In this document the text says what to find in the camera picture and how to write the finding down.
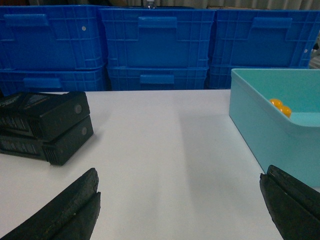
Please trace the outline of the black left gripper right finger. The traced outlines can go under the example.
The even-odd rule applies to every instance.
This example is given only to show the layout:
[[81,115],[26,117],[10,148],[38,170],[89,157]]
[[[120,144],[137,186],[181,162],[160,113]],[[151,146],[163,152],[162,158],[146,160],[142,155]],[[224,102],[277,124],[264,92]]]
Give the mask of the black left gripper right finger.
[[320,238],[320,193],[270,165],[259,187],[273,223],[284,240]]

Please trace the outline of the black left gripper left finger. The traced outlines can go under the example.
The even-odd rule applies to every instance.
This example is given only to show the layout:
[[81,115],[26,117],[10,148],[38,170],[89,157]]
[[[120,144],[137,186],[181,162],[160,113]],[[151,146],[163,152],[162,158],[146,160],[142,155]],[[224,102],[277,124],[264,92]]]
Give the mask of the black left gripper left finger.
[[100,214],[99,177],[90,168],[3,240],[89,240]]

